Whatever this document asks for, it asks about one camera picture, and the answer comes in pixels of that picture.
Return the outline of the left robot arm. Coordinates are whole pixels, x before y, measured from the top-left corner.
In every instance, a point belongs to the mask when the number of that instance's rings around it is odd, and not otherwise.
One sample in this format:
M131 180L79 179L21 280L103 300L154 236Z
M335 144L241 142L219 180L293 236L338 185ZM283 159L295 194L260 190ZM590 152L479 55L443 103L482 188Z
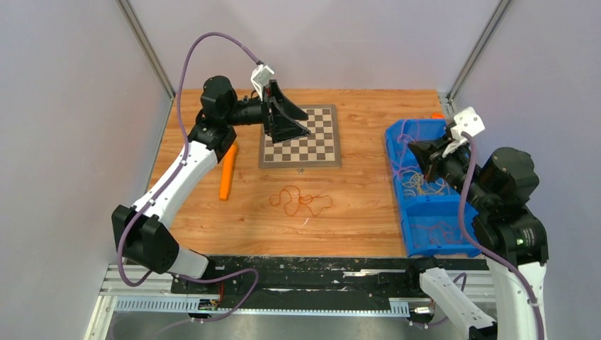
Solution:
M172 165L143 197L119 205L111 222L118 255L154 273L189 278L199 293L217 283L207 257L180 245L169 228L198 182L233 145L238 125L261 125L272 142L310 135L308 114L284 96L276 80L260 86L259 96L239 99L230 80L213 76L203 85L201 110Z

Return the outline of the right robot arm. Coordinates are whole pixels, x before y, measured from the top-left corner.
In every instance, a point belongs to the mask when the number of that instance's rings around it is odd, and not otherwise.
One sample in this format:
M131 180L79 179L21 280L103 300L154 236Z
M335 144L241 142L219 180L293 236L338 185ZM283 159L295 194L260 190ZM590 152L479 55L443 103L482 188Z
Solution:
M427 181L442 179L459 194L458 225L464 239L486 259L497 316L479 311L438 266L409 271L406 289L432 297L467 339L545 339L549 247L543 223L527 207L539 185L532 157L501 147L479 166L472 137L444 154L450 144L449 137L440 137L408 147Z

